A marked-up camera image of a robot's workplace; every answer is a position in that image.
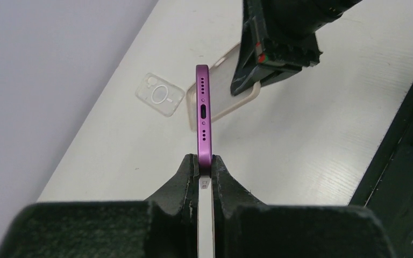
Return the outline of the beige pink phone case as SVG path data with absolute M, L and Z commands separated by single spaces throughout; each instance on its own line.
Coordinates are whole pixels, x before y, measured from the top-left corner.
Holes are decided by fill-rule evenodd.
M 259 82 L 238 96 L 232 96 L 230 86 L 239 59 L 240 43 L 234 45 L 226 54 L 209 68 L 210 113 L 215 122 L 257 98 L 260 93 Z

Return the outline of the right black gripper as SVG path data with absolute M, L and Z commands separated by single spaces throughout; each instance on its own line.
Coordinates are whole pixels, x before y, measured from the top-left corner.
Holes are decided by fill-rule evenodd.
M 254 83 L 267 86 L 319 64 L 316 31 L 358 1 L 243 1 L 239 59 L 230 85 L 238 96 Z

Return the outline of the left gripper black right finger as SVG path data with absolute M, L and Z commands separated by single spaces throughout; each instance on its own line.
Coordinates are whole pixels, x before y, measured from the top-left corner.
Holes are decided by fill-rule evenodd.
M 212 159 L 215 257 L 395 257 L 375 214 L 361 206 L 269 205 Z

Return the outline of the clear transparent phone case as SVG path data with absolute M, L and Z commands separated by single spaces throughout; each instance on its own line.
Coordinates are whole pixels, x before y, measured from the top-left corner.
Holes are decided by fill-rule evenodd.
M 148 73 L 136 89 L 136 97 L 165 117 L 172 116 L 185 92 L 165 79 Z

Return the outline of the black phone with pink edge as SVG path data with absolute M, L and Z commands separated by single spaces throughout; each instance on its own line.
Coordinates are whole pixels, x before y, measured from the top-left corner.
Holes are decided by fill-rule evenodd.
M 197 157 L 200 176 L 211 177 L 212 139 L 209 67 L 196 66 Z

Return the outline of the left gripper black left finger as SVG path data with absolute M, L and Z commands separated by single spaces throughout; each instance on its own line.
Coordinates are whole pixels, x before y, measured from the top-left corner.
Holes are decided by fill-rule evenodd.
M 0 257 L 196 257 L 197 202 L 197 157 L 188 154 L 144 200 L 25 207 L 8 228 Z

